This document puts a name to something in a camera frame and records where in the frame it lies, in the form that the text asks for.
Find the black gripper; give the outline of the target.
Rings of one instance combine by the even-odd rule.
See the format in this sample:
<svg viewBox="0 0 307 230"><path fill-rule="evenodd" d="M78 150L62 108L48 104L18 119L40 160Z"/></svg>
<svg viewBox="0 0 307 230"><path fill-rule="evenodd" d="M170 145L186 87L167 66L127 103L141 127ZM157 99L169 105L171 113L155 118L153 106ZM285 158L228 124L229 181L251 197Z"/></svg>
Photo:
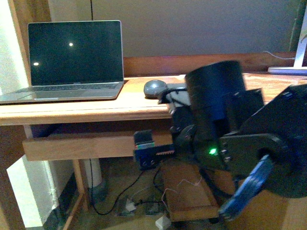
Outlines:
<svg viewBox="0 0 307 230"><path fill-rule="evenodd" d="M174 157L191 164L197 164L193 141L196 133L194 117L190 107L175 107L171 111L170 132L173 144L156 146L151 130L134 133L133 157L142 171L155 168L162 160Z"/></svg>

